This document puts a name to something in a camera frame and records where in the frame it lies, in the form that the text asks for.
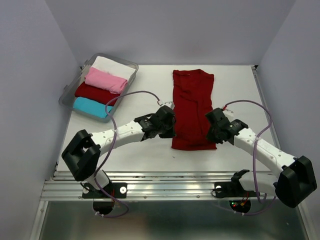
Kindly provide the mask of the clear plastic storage bin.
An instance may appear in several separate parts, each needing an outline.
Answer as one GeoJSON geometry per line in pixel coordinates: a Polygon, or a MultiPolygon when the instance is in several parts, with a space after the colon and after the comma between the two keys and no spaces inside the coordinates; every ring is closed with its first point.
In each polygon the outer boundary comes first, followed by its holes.
{"type": "Polygon", "coordinates": [[[84,62],[84,66],[83,66],[82,70],[80,71],[80,73],[75,77],[75,79],[69,85],[65,86],[65,88],[63,89],[63,93],[60,96],[58,102],[61,106],[66,107],[69,110],[75,111],[76,113],[78,113],[80,115],[83,115],[85,117],[88,117],[90,119],[93,119],[93,120],[96,120],[96,121],[99,121],[102,123],[107,123],[110,121],[109,116],[98,117],[98,116],[89,114],[85,111],[74,108],[74,102],[77,99],[76,90],[85,81],[85,75],[89,72],[90,67],[94,64],[97,57],[107,58],[107,59],[114,61],[118,64],[125,65],[125,66],[129,67],[131,70],[133,70],[133,73],[130,75],[130,77],[128,79],[128,84],[126,85],[126,87],[124,88],[124,91],[120,94],[120,96],[123,96],[124,94],[126,94],[128,92],[131,84],[134,82],[134,80],[136,78],[137,72],[139,70],[139,66],[136,63],[129,61],[129,60],[118,58],[118,57],[108,55],[105,53],[96,53],[89,60],[86,60],[84,62]]]}

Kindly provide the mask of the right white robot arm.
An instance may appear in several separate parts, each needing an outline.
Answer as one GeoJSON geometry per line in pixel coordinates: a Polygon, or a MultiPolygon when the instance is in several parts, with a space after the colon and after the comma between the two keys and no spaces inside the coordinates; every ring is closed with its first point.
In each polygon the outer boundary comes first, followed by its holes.
{"type": "Polygon", "coordinates": [[[206,138],[216,144],[230,143],[259,161],[270,173],[243,169],[231,180],[216,182],[212,195],[216,198],[236,198],[262,193],[277,197],[290,208],[298,206],[317,189],[312,162],[304,155],[295,157],[283,152],[257,134],[239,119],[230,120],[221,108],[205,115],[210,128],[206,138]]]}

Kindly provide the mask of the rolled pink t shirt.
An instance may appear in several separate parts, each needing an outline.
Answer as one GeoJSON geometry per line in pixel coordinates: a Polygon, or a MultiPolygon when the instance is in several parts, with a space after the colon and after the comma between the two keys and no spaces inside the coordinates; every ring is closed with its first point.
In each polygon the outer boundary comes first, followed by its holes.
{"type": "Polygon", "coordinates": [[[107,90],[113,94],[121,94],[128,84],[126,79],[100,71],[94,67],[89,68],[87,75],[84,77],[84,82],[87,85],[107,90]]]}

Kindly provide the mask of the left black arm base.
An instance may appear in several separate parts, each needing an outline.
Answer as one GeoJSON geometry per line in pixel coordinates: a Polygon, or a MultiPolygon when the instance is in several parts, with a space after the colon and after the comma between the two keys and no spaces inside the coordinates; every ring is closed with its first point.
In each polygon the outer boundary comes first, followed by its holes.
{"type": "MultiPolygon", "coordinates": [[[[94,188],[88,182],[81,182],[83,199],[109,199],[109,197],[100,189],[94,188]]],[[[116,199],[125,199],[127,197],[128,184],[125,182],[111,182],[105,186],[104,191],[116,199]]]]}

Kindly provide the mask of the rolled white t shirt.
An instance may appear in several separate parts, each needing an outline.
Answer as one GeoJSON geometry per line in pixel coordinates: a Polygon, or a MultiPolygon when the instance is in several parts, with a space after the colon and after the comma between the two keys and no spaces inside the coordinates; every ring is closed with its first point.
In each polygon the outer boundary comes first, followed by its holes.
{"type": "Polygon", "coordinates": [[[129,80],[137,70],[136,67],[130,67],[103,56],[97,56],[91,67],[126,80],[129,80]]]}

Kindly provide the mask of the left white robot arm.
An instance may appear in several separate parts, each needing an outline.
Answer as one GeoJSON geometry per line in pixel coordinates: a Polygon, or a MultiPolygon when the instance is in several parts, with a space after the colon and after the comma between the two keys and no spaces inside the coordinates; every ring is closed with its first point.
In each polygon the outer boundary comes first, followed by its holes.
{"type": "Polygon", "coordinates": [[[113,149],[142,142],[155,137],[162,139],[175,136],[174,103],[165,102],[155,112],[135,118],[116,129],[88,133],[78,131],[61,157],[77,182],[89,183],[95,193],[106,197],[111,193],[112,182],[107,174],[98,167],[101,155],[109,155],[113,149]]]}

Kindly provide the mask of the rolled dark red t shirt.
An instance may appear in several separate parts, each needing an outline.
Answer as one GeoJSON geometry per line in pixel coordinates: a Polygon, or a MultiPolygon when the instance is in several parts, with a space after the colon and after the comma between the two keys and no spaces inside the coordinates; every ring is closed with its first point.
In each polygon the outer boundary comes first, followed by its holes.
{"type": "Polygon", "coordinates": [[[120,94],[111,93],[108,90],[97,88],[97,87],[85,84],[85,82],[82,82],[79,85],[79,87],[76,89],[74,96],[76,98],[78,97],[87,98],[105,105],[112,99],[119,97],[120,94]]]}

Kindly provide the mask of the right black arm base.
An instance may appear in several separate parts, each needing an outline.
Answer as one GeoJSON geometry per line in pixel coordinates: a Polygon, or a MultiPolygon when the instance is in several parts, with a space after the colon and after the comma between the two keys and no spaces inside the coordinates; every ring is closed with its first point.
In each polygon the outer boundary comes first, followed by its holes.
{"type": "Polygon", "coordinates": [[[240,183],[243,175],[249,172],[249,170],[243,169],[234,173],[229,181],[215,182],[214,188],[211,190],[211,195],[218,199],[252,197],[254,192],[245,190],[240,183]]]}

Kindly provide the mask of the rolled cyan t shirt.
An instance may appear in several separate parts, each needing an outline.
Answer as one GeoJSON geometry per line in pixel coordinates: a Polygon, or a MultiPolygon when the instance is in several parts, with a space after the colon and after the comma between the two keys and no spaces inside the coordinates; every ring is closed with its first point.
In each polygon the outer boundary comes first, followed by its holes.
{"type": "Polygon", "coordinates": [[[73,103],[73,108],[98,118],[107,117],[105,104],[85,97],[77,97],[73,103]]]}

